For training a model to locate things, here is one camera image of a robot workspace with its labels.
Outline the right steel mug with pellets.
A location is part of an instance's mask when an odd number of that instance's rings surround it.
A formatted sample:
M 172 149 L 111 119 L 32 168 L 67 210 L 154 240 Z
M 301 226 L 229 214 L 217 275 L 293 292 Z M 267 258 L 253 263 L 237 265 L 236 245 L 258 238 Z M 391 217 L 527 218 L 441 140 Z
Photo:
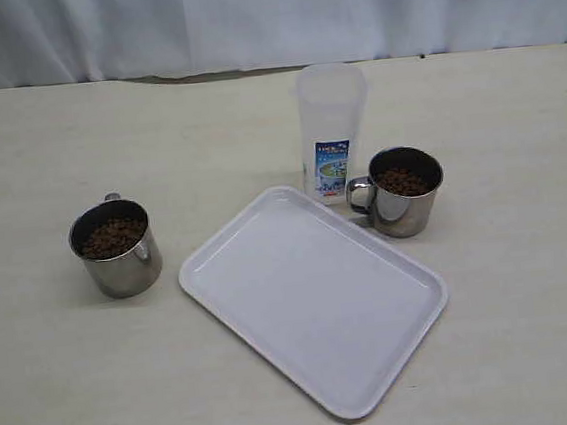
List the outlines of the right steel mug with pellets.
M 367 216 L 373 228 L 386 236 L 410 238 L 426 228 L 438 188 L 445 173 L 432 155 L 418 148 L 396 146 L 374 155 L 365 177 L 348 181 L 345 199 L 355 213 Z M 386 192 L 376 185 L 376 176 L 388 168 L 405 168 L 421 176 L 430 191 L 417 197 Z

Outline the white rectangular plastic tray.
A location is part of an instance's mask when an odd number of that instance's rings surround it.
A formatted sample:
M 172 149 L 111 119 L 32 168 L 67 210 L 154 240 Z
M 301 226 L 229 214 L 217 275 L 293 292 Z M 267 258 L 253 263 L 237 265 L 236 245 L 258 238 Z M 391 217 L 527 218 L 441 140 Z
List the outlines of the white rectangular plastic tray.
M 448 301 L 445 282 L 287 186 L 182 264 L 180 287 L 330 415 L 379 405 Z

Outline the white curtain backdrop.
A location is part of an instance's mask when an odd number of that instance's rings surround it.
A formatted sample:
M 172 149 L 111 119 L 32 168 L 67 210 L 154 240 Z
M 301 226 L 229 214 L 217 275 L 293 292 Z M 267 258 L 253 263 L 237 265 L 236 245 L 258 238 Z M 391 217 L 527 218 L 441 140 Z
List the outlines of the white curtain backdrop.
M 0 0 L 0 88 L 567 43 L 567 0 Z

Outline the clear plastic container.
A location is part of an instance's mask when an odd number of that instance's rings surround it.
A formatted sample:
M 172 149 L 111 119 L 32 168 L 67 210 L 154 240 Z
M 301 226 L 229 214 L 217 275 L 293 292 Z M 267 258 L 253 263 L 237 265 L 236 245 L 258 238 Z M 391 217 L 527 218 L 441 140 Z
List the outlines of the clear plastic container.
M 324 205 L 341 203 L 367 97 L 365 76 L 352 64 L 309 65 L 295 87 L 303 189 Z

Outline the brown pellets in left mug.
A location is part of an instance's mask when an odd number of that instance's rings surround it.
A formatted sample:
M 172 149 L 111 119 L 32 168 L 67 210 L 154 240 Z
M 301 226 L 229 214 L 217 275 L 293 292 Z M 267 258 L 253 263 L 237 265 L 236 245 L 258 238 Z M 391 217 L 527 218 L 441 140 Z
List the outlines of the brown pellets in left mug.
M 86 259 L 109 260 L 127 252 L 146 232 L 147 222 L 130 217 L 108 219 L 97 226 L 82 243 L 81 254 Z

